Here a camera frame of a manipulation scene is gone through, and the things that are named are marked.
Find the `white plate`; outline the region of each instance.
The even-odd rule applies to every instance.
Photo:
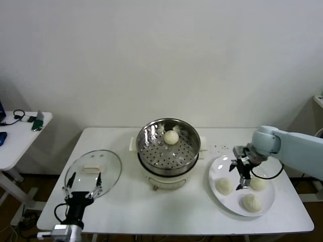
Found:
[[[275,199],[275,188],[272,181],[266,180],[266,188],[260,192],[252,188],[236,191],[235,189],[240,182],[240,175],[237,168],[229,172],[231,160],[233,159],[235,159],[234,154],[223,155],[215,159],[211,165],[208,173],[208,181],[214,195],[225,207],[237,214],[247,217],[257,217],[264,214],[272,206]],[[265,172],[260,167],[254,168],[253,171],[259,176],[266,177]],[[234,191],[229,195],[223,195],[216,189],[216,181],[222,177],[229,178],[234,185]],[[242,198],[247,194],[255,194],[261,200],[262,209],[259,212],[251,213],[244,208]]]

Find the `computer mouse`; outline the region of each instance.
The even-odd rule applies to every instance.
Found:
[[[7,132],[0,132],[0,146],[4,144],[7,137]]]

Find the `white table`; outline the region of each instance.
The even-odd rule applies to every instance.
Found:
[[[52,118],[50,112],[43,112],[45,127]],[[6,111],[7,117],[2,120],[8,124],[16,121],[12,111]],[[26,112],[26,115],[36,116],[37,112]],[[5,194],[0,199],[1,203],[6,199],[8,194],[21,201],[26,205],[27,209],[41,210],[44,207],[44,203],[36,202],[33,200],[34,195],[37,192],[37,188],[32,188],[28,194],[24,193],[15,182],[10,181],[1,171],[5,171],[14,178],[16,182],[22,182],[23,178],[14,169],[14,166],[31,146],[33,141],[38,137],[41,131],[32,131],[32,123],[17,122],[9,126],[0,126],[0,132],[7,132],[8,136],[2,146],[0,146],[0,186],[6,190]],[[17,225],[22,213],[22,206],[18,209],[14,216],[11,225]]]
[[[315,102],[323,108],[323,96],[322,95],[315,95],[314,96]]]
[[[54,187],[37,227],[51,230],[58,223],[53,210],[64,202],[62,186],[73,161],[86,152],[108,149],[120,156],[122,173],[109,193],[85,209],[85,233],[230,235],[312,231],[313,222],[284,171],[273,180],[276,198],[270,210],[261,217],[232,213],[210,190],[207,176],[211,162],[222,153],[231,152],[233,146],[250,142],[254,130],[197,129],[209,144],[205,159],[198,160],[192,176],[183,187],[155,192],[141,174],[136,153],[129,152],[130,139],[136,137],[139,129],[87,128]],[[276,174],[281,168],[277,160],[264,162],[261,166],[268,175]],[[62,219],[64,213],[64,207],[58,209],[58,216]]]

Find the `power cord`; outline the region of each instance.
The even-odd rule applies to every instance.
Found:
[[[30,230],[34,226],[36,226],[39,216],[35,212],[26,212],[26,213],[24,212],[25,212],[25,206],[23,207],[23,210],[22,210],[22,220],[18,224],[19,235],[21,238],[24,238],[25,240],[27,240],[27,242],[29,242],[32,238],[37,238],[37,234],[25,236],[22,234],[22,231]]]
[[[319,131],[317,131],[317,132],[316,132],[316,134],[315,134],[314,136],[315,136],[315,137],[317,137],[317,136],[318,136],[318,134],[319,134],[321,131],[323,131],[323,129],[320,129]]]
[[[294,188],[296,188],[300,182],[301,181],[299,180],[297,183],[295,183]]]
[[[277,176],[279,176],[279,175],[282,173],[283,169],[284,169],[284,164],[282,164],[282,168],[281,168],[281,170],[280,170],[280,171],[278,171],[278,173],[277,173],[276,175],[272,176],[272,177],[261,177],[261,176],[258,176],[258,175],[256,175],[256,174],[253,172],[253,170],[251,170],[251,173],[252,173],[255,177],[257,177],[257,178],[260,178],[260,179],[263,179],[263,180],[271,180],[271,179],[274,179],[274,178],[276,178]]]
[[[0,233],[2,233],[3,231],[5,231],[7,228],[9,228],[10,225],[7,225],[6,227],[4,227],[2,230],[0,230]]]
[[[3,123],[0,123],[0,126],[14,125],[16,122],[20,121],[20,120],[25,116],[25,111],[24,111],[24,110],[22,110],[22,109],[16,109],[16,110],[14,111],[14,116],[17,116],[17,117],[18,117],[18,119],[17,119],[16,121],[14,121],[14,122],[13,122],[13,123],[11,123],[11,124],[8,124],[8,123],[6,123],[6,122],[3,122]]]
[[[66,216],[67,215],[67,207],[68,207],[67,203],[60,203],[54,208],[54,216],[60,223],[62,222],[62,220],[57,216],[56,210],[57,210],[57,208],[59,208],[60,206],[63,206],[63,205],[66,205],[66,210],[65,210],[65,216]]]
[[[108,242],[109,241],[109,235],[107,235],[106,238],[104,238],[101,242]]]
[[[13,242],[13,241],[12,241],[12,236],[13,236],[13,235],[15,235],[15,236],[16,236],[16,240],[15,240],[15,242],[17,242],[17,240],[18,240],[18,234],[17,234],[17,232],[16,232],[16,228],[17,228],[17,226],[16,226],[15,228],[13,228],[11,225],[8,225],[7,227],[9,227],[9,228],[12,230],[12,233],[10,233],[10,234],[8,235],[8,237],[4,240],[4,242],[9,241],[9,240],[8,240],[9,238],[10,238],[10,242]]]

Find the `cable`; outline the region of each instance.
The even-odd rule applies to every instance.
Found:
[[[67,217],[67,211],[68,211],[69,205],[66,204],[66,209],[65,209],[65,217]]]
[[[25,111],[22,110],[22,109],[16,109],[14,111],[14,116],[16,116],[16,112],[18,112],[18,111],[23,113],[22,116],[19,115],[19,118],[16,121],[14,121],[13,123],[11,123],[11,124],[8,124],[6,122],[3,122],[3,123],[0,123],[0,126],[14,125],[16,122],[20,121],[25,116]]]
[[[56,210],[57,210],[57,208],[58,207],[60,207],[60,206],[63,206],[63,205],[66,205],[67,206],[67,204],[66,203],[60,203],[60,204],[58,204],[55,208],[54,208],[54,215],[55,215],[55,218],[61,223],[62,221],[61,221],[61,219],[57,216],[57,214],[56,214]]]
[[[9,228],[9,225],[4,227],[2,230],[0,230],[0,233],[2,233],[3,231],[5,231],[7,228]]]
[[[19,235],[21,238],[26,239],[27,241],[30,241],[31,238],[37,238],[37,234],[31,234],[29,236],[24,236],[22,234],[22,231],[30,230],[33,227],[36,226],[37,220],[39,218],[38,214],[35,212],[26,212],[25,211],[25,206],[23,206],[22,209],[22,218],[23,220],[19,222],[18,228],[19,228]]]
[[[317,137],[317,136],[318,136],[318,134],[319,134],[321,131],[323,131],[323,128],[322,128],[322,129],[320,129],[319,131],[317,131],[317,132],[316,132],[316,134],[315,134],[314,136],[315,136],[315,137]]]
[[[301,182],[300,180],[298,182],[296,182],[295,185],[294,185],[294,188],[296,188],[300,182]]]
[[[277,173],[276,175],[272,176],[272,177],[261,177],[261,176],[258,176],[258,175],[256,175],[256,174],[253,172],[253,170],[251,170],[251,173],[252,173],[255,177],[257,177],[257,178],[264,179],[264,180],[271,180],[271,179],[274,179],[274,178],[276,178],[277,176],[279,176],[279,175],[282,173],[283,169],[284,169],[284,164],[282,164],[282,168],[281,168],[281,170],[280,170],[280,171],[278,171],[278,173]]]
[[[104,238],[101,242],[108,242],[109,241],[109,235],[107,235],[106,238]]]
[[[164,236],[164,238],[158,240],[158,241],[153,241],[153,236],[151,237],[151,242],[162,242],[164,241],[168,236]]]
[[[193,240],[191,239],[189,236],[186,236],[190,241],[193,241],[193,242],[202,242],[203,240],[205,240],[206,236],[204,236],[202,239],[200,240]]]
[[[18,234],[17,234],[17,232],[16,232],[16,230],[10,225],[10,228],[12,229],[12,231],[13,231],[13,233],[11,234],[11,236],[10,236],[10,242],[12,242],[12,235],[13,234],[15,234],[16,235],[16,240],[15,240],[15,242],[17,242],[17,240],[18,240]]]

